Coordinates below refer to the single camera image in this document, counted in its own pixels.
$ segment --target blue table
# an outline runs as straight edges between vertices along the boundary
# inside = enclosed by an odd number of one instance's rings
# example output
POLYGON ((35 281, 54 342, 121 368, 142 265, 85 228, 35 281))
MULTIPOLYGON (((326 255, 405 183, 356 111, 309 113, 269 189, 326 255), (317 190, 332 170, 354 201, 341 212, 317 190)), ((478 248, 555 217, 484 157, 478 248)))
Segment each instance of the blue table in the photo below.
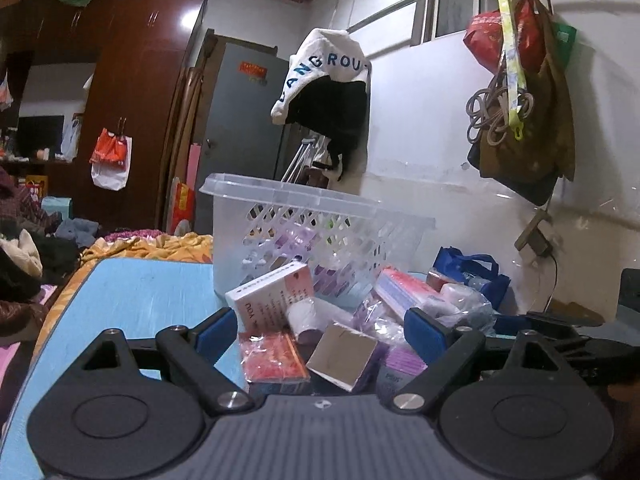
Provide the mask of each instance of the blue table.
MULTIPOLYGON (((104 329, 147 338, 173 324, 194 326, 224 306, 213 291, 212 265, 112 258, 99 263, 49 335, 18 396, 0 447, 0 480, 40 480, 26 437, 31 410, 104 329)), ((216 368, 243 383, 238 343, 216 368)))

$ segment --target red plastic bag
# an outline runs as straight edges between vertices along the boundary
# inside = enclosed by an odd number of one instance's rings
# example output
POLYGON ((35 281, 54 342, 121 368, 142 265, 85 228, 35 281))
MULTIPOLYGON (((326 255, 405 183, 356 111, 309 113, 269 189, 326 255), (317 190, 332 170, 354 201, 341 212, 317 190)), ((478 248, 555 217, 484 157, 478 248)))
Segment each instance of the red plastic bag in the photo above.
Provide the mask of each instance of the red plastic bag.
POLYGON ((95 143, 94 152, 89 161, 92 164, 107 162, 124 166, 127 160, 127 140, 123 136, 117 136, 103 128, 98 141, 95 143))
MULTIPOLYGON (((538 17, 534 12, 535 0, 520 0, 514 12, 520 63, 527 72, 539 72, 545 59, 545 41, 538 17)), ((502 54, 502 20, 500 10, 483 12, 471 19, 463 40, 476 61, 489 72, 498 72, 502 54)))

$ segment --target plastic basket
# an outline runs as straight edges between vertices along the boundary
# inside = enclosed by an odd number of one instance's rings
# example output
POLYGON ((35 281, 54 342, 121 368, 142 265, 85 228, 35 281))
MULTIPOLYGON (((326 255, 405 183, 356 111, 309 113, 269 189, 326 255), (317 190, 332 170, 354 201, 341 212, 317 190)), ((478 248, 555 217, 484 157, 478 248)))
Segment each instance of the plastic basket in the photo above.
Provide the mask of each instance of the plastic basket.
POLYGON ((213 195, 213 273, 224 294, 287 262, 308 263, 316 294, 354 308, 380 269, 408 266, 433 218, 366 198, 227 173, 207 177, 213 195))

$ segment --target yellow strap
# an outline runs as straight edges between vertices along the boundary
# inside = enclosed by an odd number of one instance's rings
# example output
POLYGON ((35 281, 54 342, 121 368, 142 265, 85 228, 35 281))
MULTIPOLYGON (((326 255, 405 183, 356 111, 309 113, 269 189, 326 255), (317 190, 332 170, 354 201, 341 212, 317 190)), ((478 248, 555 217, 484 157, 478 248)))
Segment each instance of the yellow strap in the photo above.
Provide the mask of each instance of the yellow strap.
POLYGON ((516 48, 516 35, 513 28, 511 4, 509 0, 498 0, 502 21, 502 52, 506 57, 507 87, 509 96, 509 127, 516 140, 522 140, 524 126, 518 112, 518 88, 527 89, 527 81, 520 64, 520 56, 516 48))

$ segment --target brown cabinet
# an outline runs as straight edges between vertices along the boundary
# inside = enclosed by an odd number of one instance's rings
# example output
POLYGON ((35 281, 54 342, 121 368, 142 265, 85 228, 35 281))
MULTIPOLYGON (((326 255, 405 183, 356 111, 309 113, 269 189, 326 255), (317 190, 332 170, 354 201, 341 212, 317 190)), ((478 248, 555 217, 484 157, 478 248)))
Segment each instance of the brown cabinet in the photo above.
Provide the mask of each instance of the brown cabinet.
POLYGON ((73 199, 75 216, 107 229, 154 227, 157 206, 164 201, 162 150, 172 99, 204 0, 92 0, 85 8, 24 0, 13 10, 7 23, 25 10, 37 10, 20 29, 4 28, 12 44, 24 50, 65 51, 67 57, 99 52, 78 156, 55 167, 50 180, 56 183, 50 187, 73 199), (103 128, 117 132, 124 119, 124 134, 132 137, 127 185, 120 191, 98 188, 89 163, 95 142, 103 128))

